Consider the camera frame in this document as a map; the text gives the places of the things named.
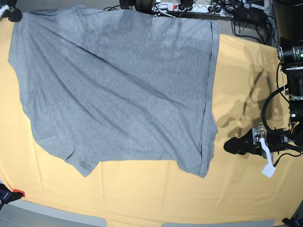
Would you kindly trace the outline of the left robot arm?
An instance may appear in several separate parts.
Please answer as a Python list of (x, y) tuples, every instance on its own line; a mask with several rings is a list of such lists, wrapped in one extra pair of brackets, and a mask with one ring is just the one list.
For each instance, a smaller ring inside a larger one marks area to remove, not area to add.
[[(287, 77), (287, 84), (266, 99), (261, 112), (262, 126), (250, 129), (240, 138), (233, 137), (224, 144), (224, 150), (234, 155), (247, 153), (271, 159), (272, 153), (287, 150), (303, 154), (303, 2), (301, 0), (274, 0), (276, 16), (278, 72)], [(271, 129), (266, 110), (270, 101), (280, 94), (289, 104), (289, 129)]]

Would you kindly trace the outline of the black robot base post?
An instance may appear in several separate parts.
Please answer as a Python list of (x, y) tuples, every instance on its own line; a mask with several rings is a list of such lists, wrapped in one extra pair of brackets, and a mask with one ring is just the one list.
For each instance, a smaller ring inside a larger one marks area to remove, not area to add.
[(128, 9), (135, 6), (135, 9), (143, 13), (151, 13), (156, 0), (120, 0), (119, 4), (122, 9)]

